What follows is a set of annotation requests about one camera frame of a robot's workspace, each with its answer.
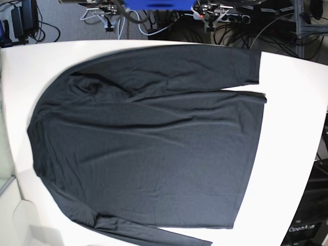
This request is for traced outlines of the dark long-sleeve T-shirt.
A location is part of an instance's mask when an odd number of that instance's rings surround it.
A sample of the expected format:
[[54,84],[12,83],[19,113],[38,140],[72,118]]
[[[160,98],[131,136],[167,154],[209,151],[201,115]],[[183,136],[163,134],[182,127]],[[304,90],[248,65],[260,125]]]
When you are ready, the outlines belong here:
[[209,45],[122,51],[64,71],[27,130],[33,168],[74,223],[137,245],[209,245],[169,228],[231,229],[266,98],[261,53]]

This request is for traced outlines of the blue plastic box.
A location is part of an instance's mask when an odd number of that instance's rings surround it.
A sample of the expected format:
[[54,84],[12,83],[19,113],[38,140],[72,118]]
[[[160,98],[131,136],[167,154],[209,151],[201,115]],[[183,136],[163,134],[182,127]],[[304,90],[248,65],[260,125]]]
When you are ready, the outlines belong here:
[[132,10],[190,10],[194,0],[125,0],[125,6]]

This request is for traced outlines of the white power strip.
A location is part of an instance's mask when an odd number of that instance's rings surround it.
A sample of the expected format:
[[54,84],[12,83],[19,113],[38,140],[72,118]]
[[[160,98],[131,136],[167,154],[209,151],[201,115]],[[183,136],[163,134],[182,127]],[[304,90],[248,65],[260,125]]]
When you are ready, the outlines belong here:
[[195,20],[202,21],[207,26],[217,23],[250,24],[251,17],[235,9],[215,9],[214,11],[192,9]]

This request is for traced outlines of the black device on stand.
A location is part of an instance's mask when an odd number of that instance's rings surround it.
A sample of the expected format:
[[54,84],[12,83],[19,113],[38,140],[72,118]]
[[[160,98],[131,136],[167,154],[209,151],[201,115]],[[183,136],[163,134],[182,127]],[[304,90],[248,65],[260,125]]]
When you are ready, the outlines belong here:
[[10,27],[8,20],[1,21],[1,48],[28,44],[28,36],[34,33],[38,27],[38,12],[36,1],[6,1],[2,6],[12,6],[11,21],[14,33],[13,41],[10,38]]

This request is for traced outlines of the black OpenArm case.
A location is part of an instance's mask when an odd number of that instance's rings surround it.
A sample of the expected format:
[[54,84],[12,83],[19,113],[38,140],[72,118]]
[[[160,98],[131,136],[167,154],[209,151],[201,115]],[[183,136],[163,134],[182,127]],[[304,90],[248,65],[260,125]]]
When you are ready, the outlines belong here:
[[327,236],[327,159],[314,162],[282,245],[324,245]]

